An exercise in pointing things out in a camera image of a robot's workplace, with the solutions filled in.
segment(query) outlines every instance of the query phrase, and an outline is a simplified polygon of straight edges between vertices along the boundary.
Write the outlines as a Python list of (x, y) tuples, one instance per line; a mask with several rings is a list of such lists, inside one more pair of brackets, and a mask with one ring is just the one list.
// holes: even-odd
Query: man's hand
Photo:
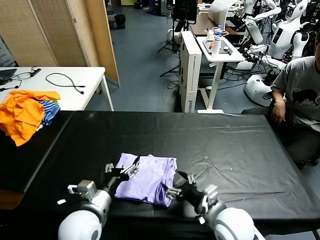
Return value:
[(272, 96), (275, 105), (271, 113), (271, 120), (279, 126), (282, 121), (286, 121), (286, 103), (281, 92), (273, 91)]
[(284, 100), (275, 102), (271, 113), (271, 120), (278, 126), (282, 121), (286, 121), (286, 104)]

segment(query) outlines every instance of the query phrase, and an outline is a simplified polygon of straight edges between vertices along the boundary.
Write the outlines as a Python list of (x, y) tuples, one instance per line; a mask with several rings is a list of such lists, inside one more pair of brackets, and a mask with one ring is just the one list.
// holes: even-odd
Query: wooden partition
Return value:
[(119, 83), (104, 0), (0, 0), (0, 6), (0, 36), (19, 66), (102, 66)]

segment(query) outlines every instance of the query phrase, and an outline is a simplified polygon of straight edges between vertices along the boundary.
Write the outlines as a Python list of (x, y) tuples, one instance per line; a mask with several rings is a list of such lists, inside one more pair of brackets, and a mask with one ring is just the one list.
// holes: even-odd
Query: cardboard box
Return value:
[(180, 91), (179, 88), (179, 97), (181, 108), (184, 113), (194, 113), (195, 106), (196, 106), (196, 98), (197, 92), (196, 91)]
[(195, 111), (202, 52), (190, 31), (181, 32), (179, 97), (184, 113)]
[(180, 61), (187, 92), (198, 89), (202, 52), (191, 31), (181, 32)]

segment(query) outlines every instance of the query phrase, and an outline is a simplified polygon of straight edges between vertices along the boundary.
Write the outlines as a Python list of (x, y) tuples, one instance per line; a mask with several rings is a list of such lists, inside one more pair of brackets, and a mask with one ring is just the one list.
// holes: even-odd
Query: black tablecloth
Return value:
[(59, 112), (50, 127), (43, 127), (19, 147), (0, 131), (0, 189), (27, 191), (72, 114), (72, 111)]
[[(264, 234), (320, 228), (319, 199), (262, 115), (75, 112), (18, 211), (63, 219), (78, 208), (57, 205), (63, 189), (83, 179), (99, 184), (105, 164), (117, 163), (121, 153), (177, 158), (178, 169), (195, 174), (200, 190), (217, 185), (219, 198), (246, 210)], [(116, 199), (106, 229), (212, 237), (207, 227), (182, 219), (179, 209), (177, 202), (165, 209)]]

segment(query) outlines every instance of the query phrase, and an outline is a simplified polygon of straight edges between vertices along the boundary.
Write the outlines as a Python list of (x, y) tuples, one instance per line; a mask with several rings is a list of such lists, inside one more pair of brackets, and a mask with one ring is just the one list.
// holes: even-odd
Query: black pants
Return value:
[(289, 119), (277, 126), (270, 119), (271, 112), (270, 107), (257, 107), (244, 110), (242, 114), (264, 115), (298, 168), (303, 168), (311, 158), (320, 156), (320, 132), (293, 127)]

